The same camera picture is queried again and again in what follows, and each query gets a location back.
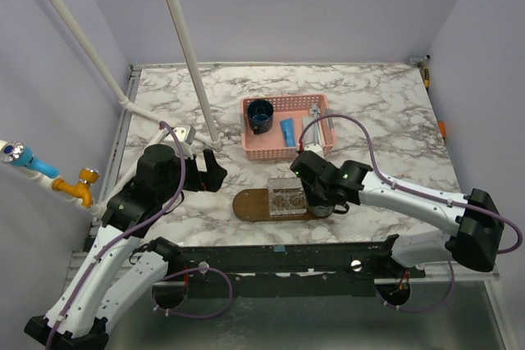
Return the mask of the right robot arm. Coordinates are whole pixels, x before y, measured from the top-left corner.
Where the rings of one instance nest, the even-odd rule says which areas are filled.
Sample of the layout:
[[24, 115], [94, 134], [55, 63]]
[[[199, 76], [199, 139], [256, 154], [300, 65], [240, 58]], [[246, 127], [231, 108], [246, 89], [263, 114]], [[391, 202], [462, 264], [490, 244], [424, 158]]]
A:
[[489, 193], [447, 193], [378, 175], [371, 166], [345, 161], [335, 166], [312, 151], [301, 152], [290, 166], [301, 180], [308, 209], [326, 217], [349, 204], [385, 208], [433, 226], [433, 231], [397, 236], [377, 258], [378, 270], [394, 278], [407, 267], [456, 261], [474, 271], [495, 265], [504, 224]]

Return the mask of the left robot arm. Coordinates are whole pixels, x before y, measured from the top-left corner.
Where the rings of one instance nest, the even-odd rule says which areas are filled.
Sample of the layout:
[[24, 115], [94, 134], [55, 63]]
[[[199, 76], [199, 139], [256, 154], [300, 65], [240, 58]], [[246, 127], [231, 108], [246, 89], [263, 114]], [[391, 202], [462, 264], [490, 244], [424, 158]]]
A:
[[181, 247], [158, 237], [141, 241], [155, 221], [184, 191], [216, 192], [227, 172], [210, 149], [206, 169], [180, 157], [165, 144], [147, 147], [136, 173], [107, 203], [87, 257], [55, 305], [34, 316], [24, 331], [47, 349], [103, 349], [116, 323], [138, 298], [160, 280], [181, 277], [184, 286], [194, 272], [206, 272], [183, 256]]

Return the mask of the dark green mug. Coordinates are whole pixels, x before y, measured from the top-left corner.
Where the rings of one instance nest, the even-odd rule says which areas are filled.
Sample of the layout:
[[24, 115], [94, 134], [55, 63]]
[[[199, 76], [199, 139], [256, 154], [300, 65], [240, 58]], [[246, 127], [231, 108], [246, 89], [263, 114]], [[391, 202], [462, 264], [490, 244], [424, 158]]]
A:
[[345, 215], [349, 211], [347, 202], [334, 204], [328, 200], [310, 198], [308, 200], [308, 212], [317, 218], [326, 218], [332, 214]]

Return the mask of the oval wooden tray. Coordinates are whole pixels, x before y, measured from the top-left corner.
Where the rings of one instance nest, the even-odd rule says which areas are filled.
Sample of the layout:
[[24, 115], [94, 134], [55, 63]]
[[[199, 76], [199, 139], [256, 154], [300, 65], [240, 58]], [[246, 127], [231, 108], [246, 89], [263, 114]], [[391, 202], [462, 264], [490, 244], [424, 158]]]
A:
[[272, 222], [272, 221], [297, 221], [297, 220], [320, 220], [307, 212], [301, 216], [270, 217], [268, 208], [267, 189], [244, 189], [237, 193], [233, 199], [232, 209], [235, 216], [248, 222]]

